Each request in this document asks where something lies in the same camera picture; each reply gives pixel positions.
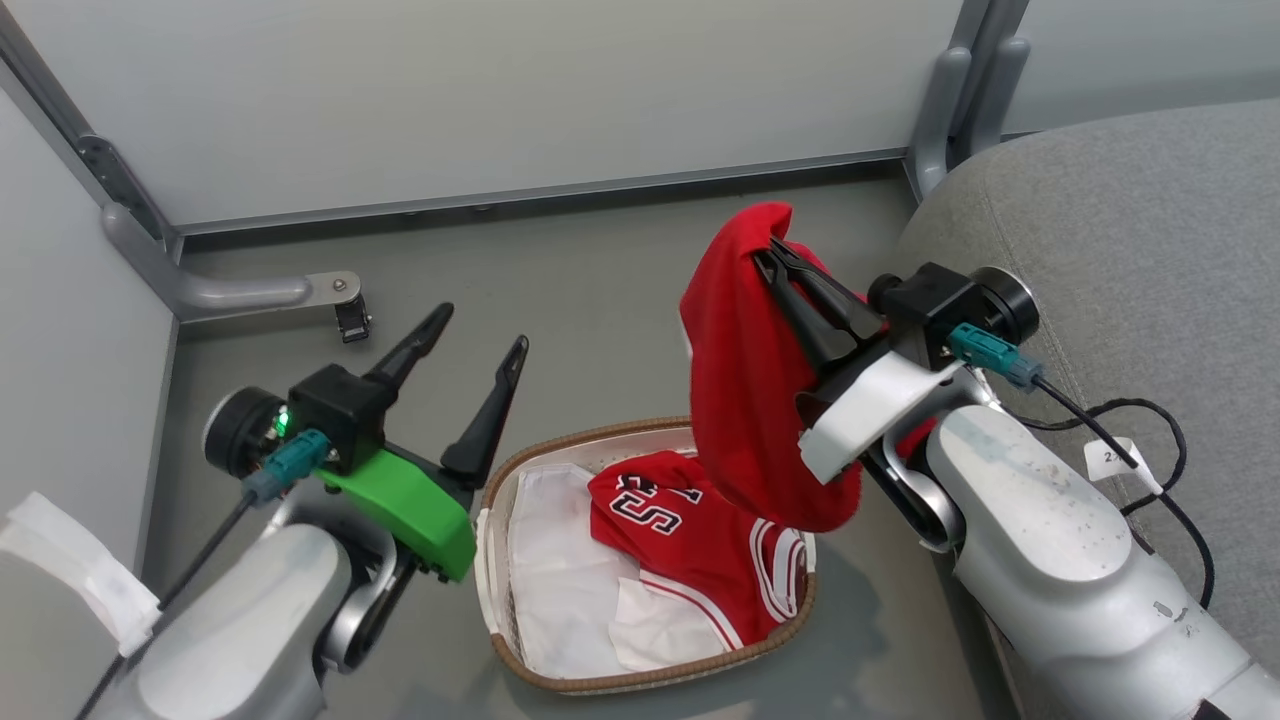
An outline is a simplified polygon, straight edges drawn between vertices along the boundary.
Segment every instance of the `basket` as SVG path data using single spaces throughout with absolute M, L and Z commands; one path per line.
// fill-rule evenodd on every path
M 508 523 L 520 483 L 508 480 L 518 479 L 522 471 L 531 468 L 556 462 L 573 462 L 590 473 L 599 473 L 627 457 L 662 450 L 695 452 L 689 418 L 659 418 L 625 423 L 535 445 L 507 460 L 489 482 L 480 516 L 476 519 L 479 542 L 475 562 L 476 592 L 480 596 L 480 610 L 485 625 L 489 628 L 493 648 L 520 679 L 547 691 L 584 696 L 672 685 L 713 675 L 763 657 L 794 638 L 809 619 L 818 588 L 814 570 L 817 550 L 813 534 L 804 533 L 806 566 L 800 585 L 799 611 L 795 618 L 780 625 L 764 641 L 695 662 L 607 678 L 548 678 L 525 665 L 509 585 L 507 552 Z

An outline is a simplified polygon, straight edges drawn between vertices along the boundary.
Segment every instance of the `jersey number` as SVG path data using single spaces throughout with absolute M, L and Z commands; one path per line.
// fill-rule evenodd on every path
M 645 502 L 646 498 L 658 496 L 657 486 L 649 480 L 637 475 L 621 475 L 618 477 L 618 489 L 622 492 L 609 503 L 609 510 L 613 510 L 614 514 L 632 523 L 648 525 L 664 536 L 669 536 L 680 527 L 682 521 L 680 514 L 667 507 L 648 505 Z M 698 505 L 698 501 L 703 498 L 703 492 L 699 489 L 667 489 L 681 495 L 694 505 Z

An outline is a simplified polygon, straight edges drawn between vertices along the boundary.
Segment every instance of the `white towel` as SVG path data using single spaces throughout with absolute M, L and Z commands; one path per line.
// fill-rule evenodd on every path
M 620 578 L 618 588 L 609 638 L 623 667 L 646 673 L 731 650 L 692 603 L 650 592 L 630 578 Z
M 591 539 L 591 474 L 544 465 L 520 475 L 508 529 L 511 591 L 530 670 L 548 678 L 622 675 L 609 639 L 626 555 Z

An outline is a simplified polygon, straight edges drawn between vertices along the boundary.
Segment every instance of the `white wall panel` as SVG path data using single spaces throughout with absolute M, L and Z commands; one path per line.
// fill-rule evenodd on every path
M 178 225 L 902 147 L 960 0 L 5 0 Z
M 174 320 L 13 83 L 0 67 L 0 512 L 40 491 L 137 569 Z
M 1005 132 L 1280 96 L 1280 0 L 1030 0 Z

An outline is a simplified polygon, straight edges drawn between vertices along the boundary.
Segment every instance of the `black cable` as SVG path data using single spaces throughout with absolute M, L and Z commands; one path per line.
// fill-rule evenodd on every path
M 1161 495 L 1148 493 L 1144 497 L 1140 497 L 1130 502 L 1129 505 L 1121 507 L 1120 514 L 1128 518 L 1134 511 L 1142 510 L 1143 507 L 1151 505 L 1156 500 L 1160 500 L 1161 502 L 1165 503 L 1165 507 L 1169 509 L 1169 512 L 1175 519 L 1178 519 L 1178 521 L 1187 530 L 1187 534 L 1190 536 L 1192 542 L 1196 543 L 1196 550 L 1199 551 L 1201 562 L 1204 565 L 1204 584 L 1201 588 L 1199 602 L 1201 607 L 1207 610 L 1210 601 L 1213 600 L 1213 587 L 1217 583 L 1217 571 L 1213 565 L 1213 553 L 1212 551 L 1210 551 L 1208 542 L 1204 541 L 1204 536 L 1199 532 L 1199 528 L 1196 527 L 1196 523 L 1192 521 L 1192 519 L 1187 515 L 1187 512 L 1181 509 L 1181 506 L 1178 505 L 1178 502 L 1175 502 L 1174 498 L 1170 497 L 1169 495 L 1170 488 L 1178 484 L 1178 480 L 1183 478 L 1183 473 L 1187 470 L 1187 436 L 1183 434 L 1183 428 L 1181 425 L 1178 424 L 1178 420 L 1174 418 L 1172 413 L 1142 397 L 1117 397 L 1115 400 L 1108 400 L 1102 405 L 1098 405 L 1096 407 L 1089 407 L 1088 410 L 1084 411 L 1084 414 L 1088 415 L 1089 418 L 1097 418 L 1098 415 L 1110 413 L 1117 407 L 1146 407 L 1147 410 L 1151 410 L 1152 413 L 1160 415 L 1161 418 L 1164 418 L 1166 423 L 1169 423 L 1169 430 L 1174 436 L 1174 445 L 1178 446 L 1178 460 L 1174 461 L 1174 469 L 1169 474 L 1169 479 L 1165 480 L 1162 486 L 1160 486 L 1164 489 L 1164 493 Z M 1060 423 L 1044 423 L 1041 420 L 1023 418 L 1020 415 L 1014 415 L 1014 418 L 1021 424 L 1027 425 L 1028 428 L 1036 430 L 1048 430 L 1048 432 L 1070 430 L 1074 428 L 1079 428 L 1080 425 L 1084 424 L 1084 421 L 1078 418 L 1071 418 L 1069 420 L 1062 420 Z
M 1169 497 L 1167 492 L 1156 497 L 1158 497 L 1174 518 L 1178 518 L 1178 521 L 1183 524 L 1183 528 L 1187 529 L 1187 534 L 1189 534 L 1192 537 L 1192 542 L 1196 543 L 1196 550 L 1201 553 L 1201 562 L 1204 564 L 1204 584 L 1201 587 L 1201 607 L 1208 610 L 1208 603 L 1213 600 L 1213 584 L 1217 582 L 1217 571 L 1213 568 L 1213 553 L 1210 551 L 1208 543 L 1204 541 L 1204 536 L 1201 534 L 1199 528 L 1197 528 L 1196 523 L 1187 516 L 1187 512 L 1183 511 L 1181 506 L 1174 502 L 1174 498 Z
M 1044 393 L 1056 400 L 1059 405 L 1070 410 L 1073 415 L 1075 415 L 1076 418 L 1080 419 L 1082 423 L 1088 425 L 1089 429 L 1093 430 L 1093 434 L 1102 438 L 1102 442 L 1107 443 L 1107 446 L 1111 450 L 1114 450 L 1116 455 L 1120 456 L 1120 460 L 1124 460 L 1125 465 L 1130 468 L 1138 466 L 1138 461 L 1134 460 L 1132 455 L 1129 455 L 1129 451 L 1120 447 L 1120 443 L 1116 442 L 1116 438 L 1111 437 L 1111 433 L 1108 433 L 1106 428 L 1103 428 L 1101 424 L 1098 424 L 1097 420 L 1091 418 L 1088 413 L 1080 410 L 1080 406 L 1073 402 L 1071 398 L 1068 397 L 1062 391 L 1053 387 L 1053 383 L 1046 380 L 1044 375 L 1036 375 L 1034 378 L 1032 378 L 1032 384 L 1044 391 Z
M 227 539 L 227 534 L 232 532 L 232 528 L 236 527 L 236 523 L 238 523 L 239 519 L 244 516 L 244 512 L 253 506 L 253 501 L 256 500 L 256 497 L 257 496 L 250 492 L 246 493 L 244 497 L 242 497 L 238 503 L 236 503 L 236 507 L 232 510 L 232 514 L 228 515 L 225 520 L 223 520 L 223 524 L 219 525 L 216 530 L 214 530 L 214 534 L 209 538 L 209 542 L 205 543 L 205 547 L 200 550 L 200 552 L 196 555 L 196 559 L 191 561 L 191 565 L 188 565 L 187 569 L 183 570 L 182 575 L 178 577 L 178 582 L 173 584 L 173 587 L 169 589 L 168 593 L 165 593 L 164 597 L 160 598 L 160 602 L 156 605 L 156 609 L 160 612 L 164 612 L 170 605 L 173 605 L 173 601 L 177 600 L 179 594 L 182 594 L 182 591 L 186 589 L 188 584 L 191 584 L 191 580 L 196 577 L 196 573 L 198 573 L 200 568 L 204 566 L 204 564 L 209 560 L 209 557 L 214 555 L 214 551 L 218 550 L 218 546 L 221 544 L 224 539 Z M 133 655 L 136 657 L 141 656 L 142 652 L 146 652 L 147 646 L 150 644 L 151 641 L 147 641 L 147 643 L 140 647 L 137 652 L 134 652 Z M 76 714 L 76 720 L 88 719 L 90 714 L 93 712 L 93 707 L 96 707 L 97 702 L 102 700 L 102 693 L 105 693 L 106 688 L 111 685 L 111 680 L 115 679 L 115 674 L 120 671 L 122 666 L 124 666 L 124 661 L 125 657 L 123 655 L 115 656 L 115 660 L 113 660 L 111 665 L 108 666 L 106 673 L 102 673 L 102 678 L 99 679 L 97 685 L 93 687 L 93 692 L 90 693 L 88 700 L 84 701 L 84 706 L 81 707 L 81 711 Z

